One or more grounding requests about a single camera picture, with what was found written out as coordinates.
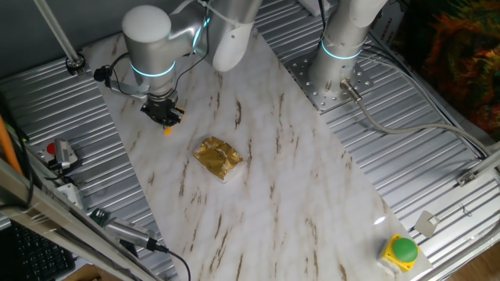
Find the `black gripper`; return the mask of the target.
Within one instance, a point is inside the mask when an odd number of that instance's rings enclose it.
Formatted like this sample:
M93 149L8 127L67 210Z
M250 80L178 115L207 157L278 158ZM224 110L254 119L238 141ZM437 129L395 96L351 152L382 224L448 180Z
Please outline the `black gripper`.
M163 128L175 126L180 123L183 116L179 116L174 112L176 102L172 99L165 99L161 101L148 98L147 101L141 106L141 111L154 119Z

